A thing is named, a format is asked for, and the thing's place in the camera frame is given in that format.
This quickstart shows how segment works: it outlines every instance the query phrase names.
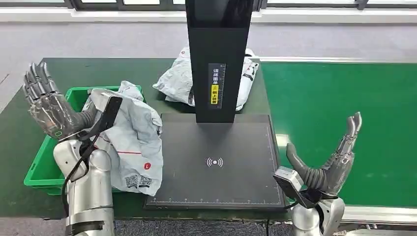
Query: barcode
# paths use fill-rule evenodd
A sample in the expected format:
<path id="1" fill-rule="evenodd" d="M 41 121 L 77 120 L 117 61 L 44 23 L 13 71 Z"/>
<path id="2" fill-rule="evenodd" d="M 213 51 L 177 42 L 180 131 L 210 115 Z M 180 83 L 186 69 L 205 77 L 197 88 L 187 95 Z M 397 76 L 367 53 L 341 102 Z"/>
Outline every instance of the barcode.
<path id="1" fill-rule="evenodd" d="M 126 180 L 126 188 L 149 188 L 152 183 L 152 179 L 145 176 L 141 176 L 140 180 L 138 175 L 132 175 L 124 179 Z"/>
<path id="2" fill-rule="evenodd" d="M 138 188 L 138 176 L 133 175 L 130 177 L 125 177 L 126 180 L 126 188 Z"/>

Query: silver robotic arm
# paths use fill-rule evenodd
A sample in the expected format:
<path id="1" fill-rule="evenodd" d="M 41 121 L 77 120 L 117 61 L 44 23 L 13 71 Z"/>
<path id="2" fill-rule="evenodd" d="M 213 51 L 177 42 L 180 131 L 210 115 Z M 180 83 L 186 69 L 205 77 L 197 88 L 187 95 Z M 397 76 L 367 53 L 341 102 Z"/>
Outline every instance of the silver robotic arm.
<path id="1" fill-rule="evenodd" d="M 33 63 L 24 76 L 22 90 L 29 113 L 46 134 L 58 140 L 54 158 L 65 176 L 62 202 L 68 236 L 113 236 L 114 214 L 111 160 L 94 147 L 100 132 L 113 126 L 121 98 L 109 96 L 106 108 L 94 124 L 96 108 L 75 112 L 52 80 L 46 63 Z"/>
<path id="2" fill-rule="evenodd" d="M 338 148 L 319 169 L 306 166 L 294 145 L 287 144 L 287 158 L 293 170 L 281 166 L 273 177 L 296 202 L 291 212 L 294 236 L 330 236 L 337 231 L 345 209 L 337 194 L 352 169 L 352 149 L 362 125 L 360 113 L 348 117 L 347 125 Z M 307 189 L 301 190 L 304 184 Z"/>

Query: black platform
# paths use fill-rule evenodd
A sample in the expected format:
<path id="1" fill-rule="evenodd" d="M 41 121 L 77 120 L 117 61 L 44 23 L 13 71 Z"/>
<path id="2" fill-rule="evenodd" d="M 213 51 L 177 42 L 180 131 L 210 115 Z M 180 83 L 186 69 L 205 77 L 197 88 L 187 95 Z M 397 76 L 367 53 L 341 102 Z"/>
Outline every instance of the black platform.
<path id="1" fill-rule="evenodd" d="M 268 115 L 236 115 L 234 123 L 196 123 L 195 114 L 162 120 L 162 186 L 146 208 L 284 207 L 272 177 L 279 159 Z"/>

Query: green bin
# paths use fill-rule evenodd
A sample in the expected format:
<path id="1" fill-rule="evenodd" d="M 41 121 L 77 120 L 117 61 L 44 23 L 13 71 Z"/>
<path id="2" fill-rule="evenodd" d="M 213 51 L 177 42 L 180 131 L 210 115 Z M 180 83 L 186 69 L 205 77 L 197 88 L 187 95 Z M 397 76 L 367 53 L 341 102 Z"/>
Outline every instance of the green bin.
<path id="1" fill-rule="evenodd" d="M 88 90 L 93 88 L 117 91 L 119 86 L 74 87 L 68 90 L 65 98 L 76 112 L 80 112 L 89 96 Z M 23 181 L 26 186 L 42 189 L 48 195 L 60 195 L 64 183 L 64 175 L 56 164 L 53 155 L 56 144 L 55 139 L 48 135 L 45 137 Z"/>

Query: white package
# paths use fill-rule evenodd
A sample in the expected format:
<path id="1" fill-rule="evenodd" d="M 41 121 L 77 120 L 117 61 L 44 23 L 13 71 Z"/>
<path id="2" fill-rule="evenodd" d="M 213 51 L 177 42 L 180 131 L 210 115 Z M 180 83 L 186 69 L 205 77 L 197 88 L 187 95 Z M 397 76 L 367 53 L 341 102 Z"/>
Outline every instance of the white package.
<path id="1" fill-rule="evenodd" d="M 254 56 L 250 49 L 246 49 L 246 54 Z M 242 77 L 240 79 L 236 111 L 241 110 L 243 105 L 246 103 L 258 67 L 258 63 L 254 63 L 251 59 L 245 57 L 242 68 Z M 178 58 L 174 61 L 171 68 L 168 69 L 152 87 L 167 95 L 165 98 L 167 101 L 183 102 L 190 106 L 195 106 L 194 97 L 190 97 L 192 85 L 193 79 L 191 73 L 190 48 L 185 47 L 181 50 Z"/>
<path id="2" fill-rule="evenodd" d="M 118 92 L 95 88 L 89 100 L 103 112 L 110 95 L 123 101 L 114 126 L 102 132 L 95 145 L 110 155 L 112 186 L 154 196 L 162 182 L 162 120 L 128 81 L 122 81 Z"/>

